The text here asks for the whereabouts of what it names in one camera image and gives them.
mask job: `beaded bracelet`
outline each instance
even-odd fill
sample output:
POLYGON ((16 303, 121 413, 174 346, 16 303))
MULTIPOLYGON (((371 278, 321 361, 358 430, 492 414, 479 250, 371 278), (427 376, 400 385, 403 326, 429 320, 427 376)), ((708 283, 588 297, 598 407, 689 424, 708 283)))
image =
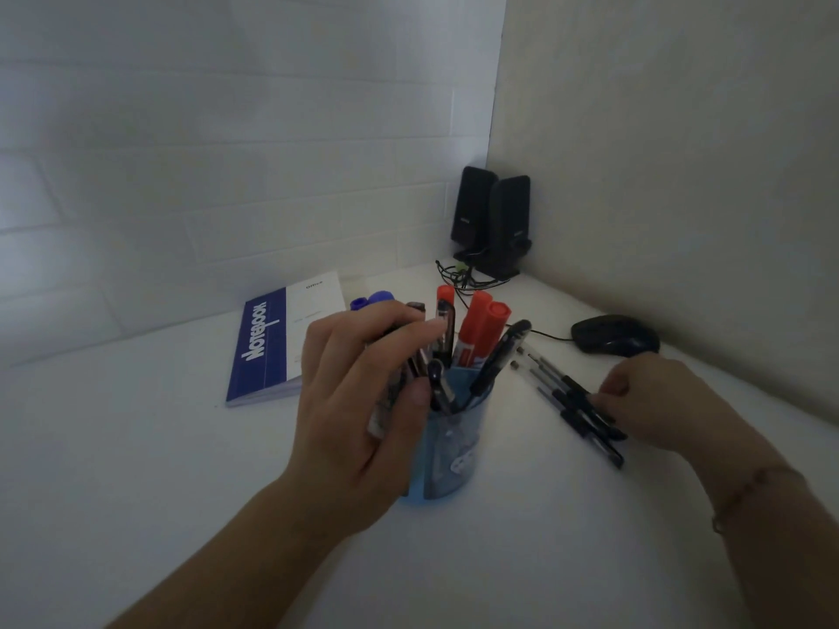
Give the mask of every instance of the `beaded bracelet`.
POLYGON ((736 492, 733 497, 731 497, 725 504, 722 505, 722 507, 720 507, 719 510, 717 510, 714 518, 711 519, 711 526, 714 528, 714 532, 722 534, 722 522, 730 517, 732 512, 737 510, 740 504, 746 499, 746 497, 752 494, 752 492, 755 492, 761 486, 765 486, 769 483, 770 476, 776 473, 794 475, 802 480, 805 480, 804 475, 802 475, 798 470, 794 470, 789 465, 774 465, 769 468, 761 468, 754 473, 754 476, 749 483, 743 486, 739 492, 736 492))

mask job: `white brick wall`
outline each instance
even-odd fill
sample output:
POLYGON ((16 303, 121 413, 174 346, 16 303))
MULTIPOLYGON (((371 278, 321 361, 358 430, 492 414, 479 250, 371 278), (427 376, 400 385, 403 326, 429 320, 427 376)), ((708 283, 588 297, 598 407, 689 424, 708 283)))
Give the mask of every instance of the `white brick wall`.
POLYGON ((506 0, 0 0, 0 362, 449 249, 506 0))

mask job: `black speaker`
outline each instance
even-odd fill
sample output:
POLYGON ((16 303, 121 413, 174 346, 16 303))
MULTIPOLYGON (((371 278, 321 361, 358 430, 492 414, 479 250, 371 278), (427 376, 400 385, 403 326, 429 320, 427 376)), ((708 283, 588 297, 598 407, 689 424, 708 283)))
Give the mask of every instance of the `black speaker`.
POLYGON ((528 238, 529 225, 530 177, 498 181, 489 194, 488 243, 480 254, 464 256, 467 264, 498 280, 518 276, 516 263, 533 244, 528 238))
POLYGON ((463 168, 451 239, 465 247, 465 255, 480 252, 489 244, 489 197, 496 182, 495 172, 463 168))

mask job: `translucent blue cup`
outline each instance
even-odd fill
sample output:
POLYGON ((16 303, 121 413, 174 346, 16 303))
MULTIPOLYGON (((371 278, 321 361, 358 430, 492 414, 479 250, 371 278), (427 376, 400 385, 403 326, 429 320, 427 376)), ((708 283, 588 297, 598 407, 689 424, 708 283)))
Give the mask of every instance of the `translucent blue cup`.
MULTIPOLYGON (((469 386, 478 372, 468 368, 452 368, 446 372, 446 380, 458 404, 468 400, 469 386)), ((403 501, 418 503, 448 497, 472 478, 481 424, 491 392, 492 386, 481 397, 472 400, 468 410, 455 415, 429 412, 428 423, 414 452, 411 483, 403 501)))

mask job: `black computer mouse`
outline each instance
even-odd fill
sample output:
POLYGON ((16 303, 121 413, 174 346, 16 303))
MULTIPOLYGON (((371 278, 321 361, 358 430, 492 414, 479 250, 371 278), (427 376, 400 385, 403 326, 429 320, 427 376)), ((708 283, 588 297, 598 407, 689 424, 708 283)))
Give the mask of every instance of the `black computer mouse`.
POLYGON ((632 357, 659 352, 661 340, 650 327, 625 315, 600 315, 572 326, 572 339, 583 353, 632 357))

